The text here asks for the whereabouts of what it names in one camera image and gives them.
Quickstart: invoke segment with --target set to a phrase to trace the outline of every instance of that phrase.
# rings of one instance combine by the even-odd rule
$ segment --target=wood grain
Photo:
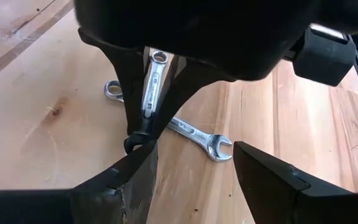
[[[70,0],[0,0],[0,71],[72,8]]]
[[[0,189],[74,187],[124,156],[124,108],[102,91],[114,68],[76,29],[71,11],[0,71]],[[264,80],[201,89],[177,116],[358,192],[355,75],[334,88],[280,62]],[[232,161],[170,130],[158,144],[148,223],[254,222]]]

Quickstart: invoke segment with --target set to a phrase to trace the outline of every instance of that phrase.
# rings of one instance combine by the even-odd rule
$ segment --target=wrench
[[[104,86],[104,94],[111,100],[124,102],[118,81],[113,80],[107,82]],[[175,117],[172,118],[167,127],[199,144],[213,161],[224,162],[232,157],[229,154],[221,152],[221,143],[227,146],[232,144],[230,139],[221,134],[204,133]]]
[[[168,55],[162,51],[155,51],[152,54],[152,69],[150,71],[149,80],[147,82],[146,93],[143,100],[143,116],[151,118],[157,106],[158,96],[160,93],[160,85],[162,72],[168,61]]]

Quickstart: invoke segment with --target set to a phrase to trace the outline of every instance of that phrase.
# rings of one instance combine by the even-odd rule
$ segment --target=wood plank
[[[0,0],[0,71],[72,8],[70,0]]]
[[[352,93],[358,95],[358,75],[353,67],[350,72],[344,77],[342,82],[338,85],[339,88],[343,88]]]
[[[102,92],[114,68],[76,28],[71,11],[0,71],[0,189],[73,187],[124,156],[124,108]],[[177,116],[358,192],[358,94],[344,86],[280,62],[264,80],[201,89]],[[158,144],[148,223],[253,223],[232,161],[169,130]]]

